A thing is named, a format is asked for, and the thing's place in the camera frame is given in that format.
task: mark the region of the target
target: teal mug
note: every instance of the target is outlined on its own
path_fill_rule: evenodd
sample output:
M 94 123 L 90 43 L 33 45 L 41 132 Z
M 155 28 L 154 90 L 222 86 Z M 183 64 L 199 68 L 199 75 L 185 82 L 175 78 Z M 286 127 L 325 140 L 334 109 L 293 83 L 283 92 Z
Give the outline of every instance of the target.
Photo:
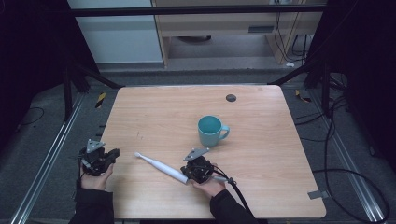
M 215 116 L 204 116 L 198 121 L 198 133 L 201 144 L 204 147 L 214 147 L 219 140 L 224 139 L 230 133 L 230 128 L 223 125 Z

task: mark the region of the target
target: black frame pole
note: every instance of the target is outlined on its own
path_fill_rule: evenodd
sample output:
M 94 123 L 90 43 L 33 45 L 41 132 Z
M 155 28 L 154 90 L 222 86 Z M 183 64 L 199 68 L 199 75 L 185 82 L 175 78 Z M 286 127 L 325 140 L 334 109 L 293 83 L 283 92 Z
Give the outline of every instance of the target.
M 73 17 L 144 16 L 181 14 L 225 14 L 225 13 L 276 13 L 276 12 L 320 12 L 335 7 L 326 4 L 312 5 L 251 5 L 251 6 L 196 6 L 196 7 L 117 7 L 79 8 L 70 10 L 47 10 L 49 14 Z

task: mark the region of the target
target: mug handle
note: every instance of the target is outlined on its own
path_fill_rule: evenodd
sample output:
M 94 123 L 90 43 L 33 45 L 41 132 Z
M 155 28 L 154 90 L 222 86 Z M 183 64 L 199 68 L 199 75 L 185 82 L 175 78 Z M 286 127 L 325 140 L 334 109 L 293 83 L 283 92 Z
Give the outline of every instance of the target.
M 219 137 L 219 139 L 224 139 L 224 138 L 226 138 L 226 137 L 228 136 L 228 134 L 230 133 L 230 128 L 229 128 L 227 125 L 223 125 L 223 126 L 221 127 L 221 130 L 222 130 L 222 131 L 226 131 L 226 133 L 225 133 L 224 135 L 221 135 L 221 136 Z

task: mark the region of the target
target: person's arm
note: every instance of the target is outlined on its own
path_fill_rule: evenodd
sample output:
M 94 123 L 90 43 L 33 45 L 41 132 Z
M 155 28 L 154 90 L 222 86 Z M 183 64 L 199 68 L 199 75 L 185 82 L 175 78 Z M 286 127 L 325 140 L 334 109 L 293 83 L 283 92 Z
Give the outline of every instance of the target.
M 219 224 L 258 224 L 233 195 L 224 189 L 210 200 L 210 212 Z
M 225 188 L 223 181 L 210 178 L 205 183 L 198 184 L 192 180 L 192 185 L 202 190 L 210 199 L 210 212 L 219 224 L 258 224 L 233 195 Z
M 100 176 L 83 175 L 76 192 L 76 213 L 69 223 L 114 223 L 113 193 L 106 192 L 106 181 L 113 173 L 111 164 Z

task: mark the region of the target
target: small round object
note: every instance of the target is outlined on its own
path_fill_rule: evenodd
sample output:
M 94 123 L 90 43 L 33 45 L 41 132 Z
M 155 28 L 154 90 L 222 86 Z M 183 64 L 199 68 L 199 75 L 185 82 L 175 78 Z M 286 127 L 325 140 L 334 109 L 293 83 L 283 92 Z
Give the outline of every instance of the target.
M 233 95 L 233 94 L 228 94 L 228 95 L 225 97 L 225 99 L 226 99 L 228 102 L 234 102 L 234 101 L 236 101 L 236 96 Z

